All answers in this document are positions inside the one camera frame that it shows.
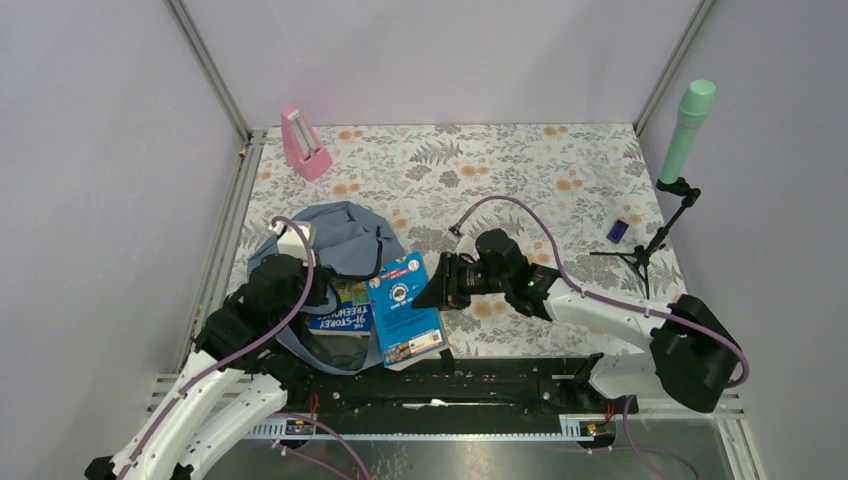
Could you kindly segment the blue round package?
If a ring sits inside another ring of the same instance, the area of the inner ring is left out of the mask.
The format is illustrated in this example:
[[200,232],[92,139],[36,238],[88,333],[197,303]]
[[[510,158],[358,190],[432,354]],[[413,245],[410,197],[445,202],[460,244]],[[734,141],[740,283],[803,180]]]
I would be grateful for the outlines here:
[[409,253],[383,267],[366,282],[384,366],[403,370],[421,360],[437,359],[448,349],[439,311],[415,308],[428,274],[423,257]]

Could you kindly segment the blue treehouse book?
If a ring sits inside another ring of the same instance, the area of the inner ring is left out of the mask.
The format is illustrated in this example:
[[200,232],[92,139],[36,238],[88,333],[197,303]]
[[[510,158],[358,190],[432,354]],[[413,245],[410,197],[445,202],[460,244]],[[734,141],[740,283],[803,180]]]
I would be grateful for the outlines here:
[[372,333],[374,314],[365,282],[334,280],[330,305],[333,311],[311,316],[306,323],[314,335],[368,337]]

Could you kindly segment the blue student backpack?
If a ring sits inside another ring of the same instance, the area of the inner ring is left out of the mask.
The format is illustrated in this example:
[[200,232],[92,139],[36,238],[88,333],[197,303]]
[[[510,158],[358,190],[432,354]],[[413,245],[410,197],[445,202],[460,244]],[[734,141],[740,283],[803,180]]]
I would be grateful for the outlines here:
[[[409,253],[387,220],[351,202],[310,206],[293,221],[295,229],[274,218],[272,236],[247,267],[248,280],[252,270],[270,255],[305,258],[313,252],[320,262],[320,287],[311,290],[301,312],[277,335],[277,341],[305,363],[332,375],[354,375],[378,364],[384,366],[374,323],[368,337],[314,335],[306,323],[311,316],[334,310],[330,305],[334,280],[366,283],[387,264]],[[450,347],[437,359],[453,361]]]

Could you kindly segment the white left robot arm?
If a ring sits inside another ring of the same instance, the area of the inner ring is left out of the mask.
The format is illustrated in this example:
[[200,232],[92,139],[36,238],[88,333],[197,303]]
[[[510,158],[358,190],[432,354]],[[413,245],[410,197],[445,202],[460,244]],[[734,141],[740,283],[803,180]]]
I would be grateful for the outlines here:
[[304,407],[308,381],[293,373],[276,378],[268,361],[277,335],[320,287],[319,269],[313,252],[265,257],[209,315],[141,430],[117,453],[93,459],[85,478],[202,479],[261,420]]

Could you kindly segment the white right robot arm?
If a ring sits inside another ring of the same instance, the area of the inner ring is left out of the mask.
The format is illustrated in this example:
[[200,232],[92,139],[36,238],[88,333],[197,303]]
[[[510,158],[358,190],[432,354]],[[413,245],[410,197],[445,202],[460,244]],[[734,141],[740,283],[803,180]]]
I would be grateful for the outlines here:
[[481,234],[475,248],[475,257],[441,253],[413,307],[463,310],[474,295],[501,294],[527,317],[582,325],[640,348],[638,354],[585,361],[573,386],[583,410],[597,412],[624,396],[663,394],[711,413],[742,364],[736,340],[695,296],[662,304],[571,287],[560,271],[529,262],[501,229]]

